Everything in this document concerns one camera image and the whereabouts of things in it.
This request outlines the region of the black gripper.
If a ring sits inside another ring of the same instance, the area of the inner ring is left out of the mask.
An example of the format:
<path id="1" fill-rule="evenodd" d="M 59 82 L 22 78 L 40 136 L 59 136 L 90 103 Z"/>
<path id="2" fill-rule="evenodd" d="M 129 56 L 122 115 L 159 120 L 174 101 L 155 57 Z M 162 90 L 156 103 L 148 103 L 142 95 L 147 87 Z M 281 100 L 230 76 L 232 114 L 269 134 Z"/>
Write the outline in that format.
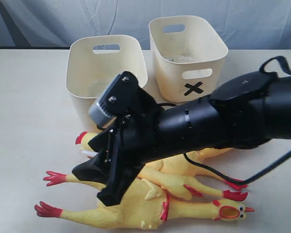
<path id="1" fill-rule="evenodd" d="M 106 184 L 97 194 L 105 206 L 119 205 L 143 168 L 135 151 L 153 142 L 154 117 L 161 111 L 154 98 L 139 88 L 125 113 L 88 142 L 97 155 L 72 169 L 80 181 Z"/>

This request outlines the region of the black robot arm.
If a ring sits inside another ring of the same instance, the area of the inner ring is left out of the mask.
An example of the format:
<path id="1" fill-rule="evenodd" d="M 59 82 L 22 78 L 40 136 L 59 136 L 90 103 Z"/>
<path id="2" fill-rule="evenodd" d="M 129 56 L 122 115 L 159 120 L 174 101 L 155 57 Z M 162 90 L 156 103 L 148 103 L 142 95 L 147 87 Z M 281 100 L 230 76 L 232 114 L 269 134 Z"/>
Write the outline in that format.
<path id="1" fill-rule="evenodd" d="M 114 206 L 146 163 L 204 148 L 247 150 L 291 139 L 291 74 L 252 72 L 163 109 L 125 71 L 92 105 L 90 116 L 108 128 L 88 143 L 96 156 L 72 172 L 81 181 L 105 184 L 98 198 Z"/>

